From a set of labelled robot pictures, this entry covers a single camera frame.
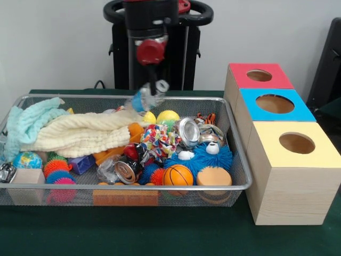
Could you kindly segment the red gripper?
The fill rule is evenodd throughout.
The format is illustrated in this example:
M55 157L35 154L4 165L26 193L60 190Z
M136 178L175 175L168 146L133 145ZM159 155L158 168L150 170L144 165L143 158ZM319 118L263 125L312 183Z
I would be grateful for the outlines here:
M164 60L165 43L157 42L154 39L146 39L137 47L137 60L143 65L149 65L149 83L151 95L156 94L157 74L155 65Z

